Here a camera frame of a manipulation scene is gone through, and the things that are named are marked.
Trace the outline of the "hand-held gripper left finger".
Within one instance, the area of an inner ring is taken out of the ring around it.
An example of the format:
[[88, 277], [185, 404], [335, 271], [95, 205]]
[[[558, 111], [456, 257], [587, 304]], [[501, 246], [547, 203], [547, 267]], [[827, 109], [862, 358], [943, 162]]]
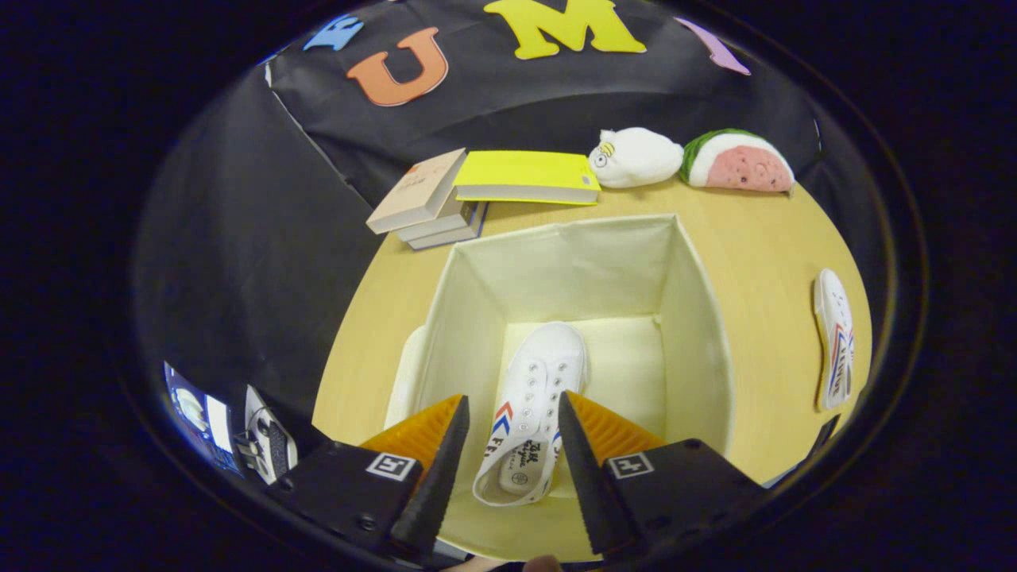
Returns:
[[428, 557], [470, 426], [469, 399], [455, 394], [359, 446], [328, 439], [277, 478], [270, 497], [342, 542]]

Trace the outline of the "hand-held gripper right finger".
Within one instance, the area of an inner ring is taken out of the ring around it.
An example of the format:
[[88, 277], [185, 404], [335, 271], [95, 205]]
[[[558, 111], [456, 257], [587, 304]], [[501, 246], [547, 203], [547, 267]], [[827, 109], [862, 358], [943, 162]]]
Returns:
[[769, 497], [701, 439], [668, 444], [571, 391], [559, 396], [559, 430], [598, 556], [684, 551], [733, 528]]

